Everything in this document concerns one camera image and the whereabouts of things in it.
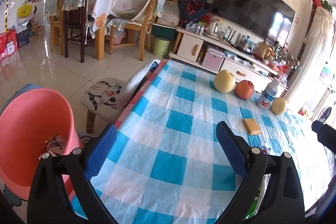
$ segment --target flat screen tv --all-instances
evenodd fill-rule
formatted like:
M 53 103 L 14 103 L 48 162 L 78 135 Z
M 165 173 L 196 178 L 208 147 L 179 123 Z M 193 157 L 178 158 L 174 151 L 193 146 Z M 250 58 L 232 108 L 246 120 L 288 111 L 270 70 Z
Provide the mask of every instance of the flat screen tv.
M 282 0 L 213 0 L 211 11 L 284 45 L 295 11 Z

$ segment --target blue gripper pad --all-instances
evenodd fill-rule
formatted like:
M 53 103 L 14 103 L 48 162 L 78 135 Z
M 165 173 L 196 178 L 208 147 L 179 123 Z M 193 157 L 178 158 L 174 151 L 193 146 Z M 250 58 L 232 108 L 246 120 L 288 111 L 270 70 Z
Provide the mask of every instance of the blue gripper pad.
M 245 179 L 248 173 L 246 156 L 239 147 L 235 135 L 224 121 L 217 124 L 216 136 L 235 174 Z
M 114 125 L 108 124 L 99 137 L 91 139 L 85 145 L 84 149 L 87 148 L 86 146 L 91 145 L 91 141 L 94 141 L 92 143 L 93 147 L 88 147 L 90 155 L 86 160 L 85 168 L 85 176 L 88 180 L 91 180 L 92 177 L 98 175 L 116 138 L 117 128 Z

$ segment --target cabinet drawer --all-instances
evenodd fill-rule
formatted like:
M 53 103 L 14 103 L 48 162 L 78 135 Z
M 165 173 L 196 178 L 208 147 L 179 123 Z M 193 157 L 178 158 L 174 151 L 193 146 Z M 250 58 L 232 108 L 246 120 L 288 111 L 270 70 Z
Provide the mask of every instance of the cabinet drawer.
M 236 77 L 236 82 L 242 80 L 248 80 L 253 83 L 254 90 L 257 92 L 262 92 L 268 83 L 271 82 L 271 79 L 266 78 L 256 72 L 253 72 L 246 68 L 243 65 L 237 64 L 229 59 L 224 59 L 223 65 L 220 70 L 228 70 Z
M 177 55 L 196 62 L 203 40 L 184 34 Z

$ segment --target purple box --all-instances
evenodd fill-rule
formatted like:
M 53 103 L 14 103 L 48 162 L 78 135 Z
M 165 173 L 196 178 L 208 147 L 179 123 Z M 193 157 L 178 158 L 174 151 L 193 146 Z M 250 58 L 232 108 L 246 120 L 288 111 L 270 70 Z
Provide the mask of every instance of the purple box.
M 222 48 L 209 44 L 202 65 L 218 71 L 223 63 L 224 56 L 225 53 Z

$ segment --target wooden chair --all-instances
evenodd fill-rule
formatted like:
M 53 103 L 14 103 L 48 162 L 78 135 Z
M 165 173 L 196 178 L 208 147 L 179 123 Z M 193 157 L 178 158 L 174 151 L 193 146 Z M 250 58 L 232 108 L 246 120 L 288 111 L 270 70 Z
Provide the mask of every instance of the wooden chair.
M 106 39 L 110 40 L 110 49 L 109 54 L 113 53 L 113 48 L 117 47 L 124 47 L 124 46 L 131 46 L 131 45 L 137 45 L 137 42 L 134 42 L 134 31 L 140 32 L 140 54 L 139 54 L 139 60 L 143 61 L 143 53 L 144 53 L 144 45 L 145 45 L 145 37 L 146 37 L 146 29 L 150 28 L 152 23 L 155 21 L 155 16 L 150 18 L 152 11 L 156 5 L 158 0 L 151 0 L 149 3 L 149 6 L 147 8 L 147 12 L 145 15 L 145 18 L 143 22 L 137 22 L 138 25 L 136 25 L 133 22 L 128 22 L 125 26 L 125 29 L 128 29 L 127 33 L 127 43 L 119 44 L 119 45 L 113 45 L 113 37 L 114 37 L 114 27 L 111 27 L 110 29 L 110 36 L 107 36 Z M 150 52 L 152 50 L 152 34 L 147 34 L 147 40 L 148 40 L 148 46 L 147 49 Z
M 87 5 L 79 7 L 77 10 L 63 11 L 64 25 L 64 57 L 68 58 L 68 42 L 74 41 L 81 45 L 81 63 L 84 63 L 85 39 L 87 26 Z M 73 35 L 74 30 L 80 33 Z
M 64 54 L 64 20 L 62 12 L 63 0 L 57 0 L 57 17 L 49 17 L 50 23 L 50 50 L 53 51 L 55 46 L 60 44 L 61 54 Z

